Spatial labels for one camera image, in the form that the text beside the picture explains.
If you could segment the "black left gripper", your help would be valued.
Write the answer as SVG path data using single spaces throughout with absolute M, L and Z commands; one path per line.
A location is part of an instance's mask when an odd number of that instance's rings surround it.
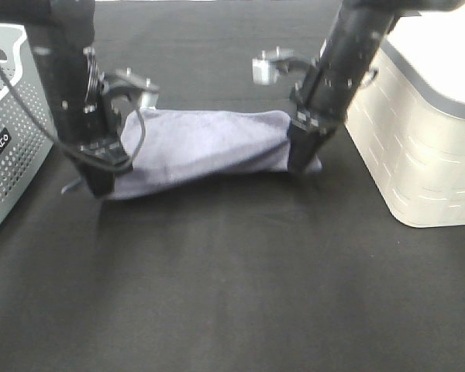
M 134 153 L 122 145 L 120 111 L 102 95 L 108 73 L 68 71 L 56 75 L 57 138 L 96 198 L 114 191 L 115 175 L 133 169 Z

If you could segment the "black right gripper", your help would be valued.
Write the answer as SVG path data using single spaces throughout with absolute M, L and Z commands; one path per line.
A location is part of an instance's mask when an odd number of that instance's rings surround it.
M 369 64 L 289 64 L 288 71 L 305 74 L 291 90 L 295 111 L 288 127 L 288 171 L 303 174 L 346 121 L 350 103 L 358 89 L 367 85 L 363 80 L 372 68 Z

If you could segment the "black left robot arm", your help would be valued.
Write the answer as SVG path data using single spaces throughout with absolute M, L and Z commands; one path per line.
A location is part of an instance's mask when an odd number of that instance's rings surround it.
M 113 98 L 131 86 L 100 73 L 93 48 L 93 1 L 0 1 L 0 23 L 24 27 L 57 132 L 56 144 L 96 197 L 132 170 Z

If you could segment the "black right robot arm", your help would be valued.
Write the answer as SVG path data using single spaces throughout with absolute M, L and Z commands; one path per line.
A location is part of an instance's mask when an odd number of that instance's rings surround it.
M 290 99 L 288 171 L 303 174 L 347 118 L 347 110 L 383 39 L 405 13 L 451 12 L 462 1 L 343 1 L 317 61 Z

